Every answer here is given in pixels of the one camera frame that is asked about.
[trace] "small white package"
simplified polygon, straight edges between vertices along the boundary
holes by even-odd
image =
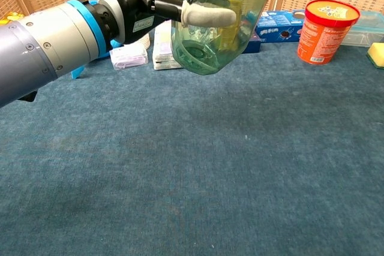
[[[152,55],[155,70],[181,68],[172,55],[171,30],[171,20],[163,22],[155,29],[154,52]]]
[[[110,60],[115,70],[148,64],[148,54],[143,44],[133,43],[110,51]]]

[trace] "white finger pad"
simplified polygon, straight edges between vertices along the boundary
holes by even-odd
[[[184,1],[181,13],[182,26],[226,27],[236,22],[236,13],[226,8],[208,8]]]

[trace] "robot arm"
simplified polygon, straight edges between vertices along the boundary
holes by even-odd
[[[213,23],[209,16],[217,13],[220,23]],[[182,0],[70,0],[0,26],[0,108],[33,100],[38,88],[104,55],[111,40],[135,42],[167,19],[220,27],[233,24],[236,14]]]

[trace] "green plastic bottle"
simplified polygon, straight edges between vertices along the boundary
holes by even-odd
[[[173,22],[173,57],[185,69],[214,74],[247,48],[257,20],[268,0],[187,0],[208,8],[229,8],[236,22],[226,27],[199,27]]]

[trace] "blue ring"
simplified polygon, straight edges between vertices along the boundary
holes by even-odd
[[[98,46],[98,55],[104,55],[107,52],[106,41],[104,39],[104,35],[95,20],[92,13],[78,0],[69,0],[68,4],[72,5],[74,8],[78,10],[78,12],[83,16],[84,20],[87,22],[89,28],[94,34]]]

